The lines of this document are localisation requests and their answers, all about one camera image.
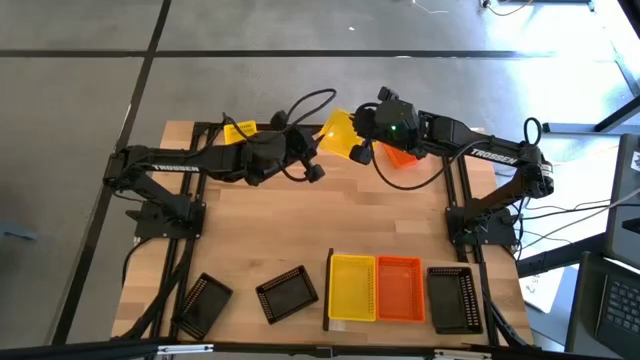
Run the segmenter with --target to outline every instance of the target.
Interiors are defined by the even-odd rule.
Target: yellow tray
[[[351,114],[338,108],[333,110],[320,130],[320,135],[324,135],[320,141],[321,149],[346,159],[349,158],[349,153],[354,145],[362,144],[362,138],[353,130]]]
[[[376,259],[373,256],[331,257],[329,319],[376,320]]]
[[[257,127],[256,122],[254,120],[239,122],[238,123],[238,127],[247,136],[251,136],[251,135],[253,135],[253,134],[258,132],[258,127]],[[233,125],[231,125],[231,124],[225,125],[223,129],[224,129],[224,143],[225,143],[225,145],[237,143],[238,141],[244,140],[242,135],[240,135],[238,130],[236,130],[236,128],[233,127]]]

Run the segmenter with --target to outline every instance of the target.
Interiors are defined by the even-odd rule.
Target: orange object
[[[406,152],[400,151],[387,144],[382,144],[382,146],[384,147],[384,151],[389,156],[389,160],[391,160],[391,164],[396,169],[401,169],[403,167],[407,167],[409,165],[413,165],[418,162],[418,159],[413,155],[409,155]]]
[[[378,319],[424,322],[424,285],[419,258],[379,256],[376,281]]]

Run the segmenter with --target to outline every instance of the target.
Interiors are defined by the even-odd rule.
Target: black mesh tray
[[[269,324],[318,301],[318,294],[302,265],[258,286],[256,293]]]
[[[180,312],[171,319],[194,339],[202,340],[229,301],[233,291],[202,273],[193,285]]]
[[[428,268],[427,288],[437,334],[482,334],[470,268]]]

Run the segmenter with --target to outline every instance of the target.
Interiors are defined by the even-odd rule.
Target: gray floor
[[[3,0],[0,48],[144,49],[160,4]],[[176,0],[160,48],[521,50],[560,58],[156,60],[131,143],[157,145],[167,120],[217,121],[222,111],[267,121],[300,95],[327,86],[339,92],[335,106],[354,109],[389,85],[421,109],[513,140],[522,139],[528,116],[597,122],[631,99],[602,18],[584,5],[534,5],[498,18],[475,1],[417,4]],[[36,242],[0,242],[0,348],[47,341],[140,64],[0,60],[0,219],[40,234]],[[310,121],[322,122],[327,111]],[[610,142],[556,136],[541,146],[560,162],[602,141]],[[131,207],[112,202],[71,341],[109,336],[132,241],[133,224],[124,215]]]

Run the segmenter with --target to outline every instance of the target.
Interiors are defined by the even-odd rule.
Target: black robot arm
[[[128,146],[109,157],[103,182],[113,191],[131,190],[146,200],[141,210],[126,212],[138,222],[137,237],[193,238],[201,233],[204,204],[171,193],[147,172],[204,173],[218,181],[244,179],[258,186],[300,161],[304,179],[315,182],[324,176],[320,165],[311,163],[316,148],[311,131],[299,127],[285,133],[264,131],[239,143],[207,145],[196,152]]]
[[[471,199],[461,209],[460,221],[468,230],[478,225],[479,218],[500,212],[524,197],[542,198],[553,193],[552,167],[537,141],[516,143],[474,132],[449,117],[416,111],[413,104],[400,100],[385,87],[378,99],[380,103],[363,104],[353,115],[353,127],[364,142],[353,147],[352,160],[368,164],[373,155],[372,142],[380,141],[417,158],[427,154],[448,158],[469,155],[516,168],[507,184],[482,199]]]

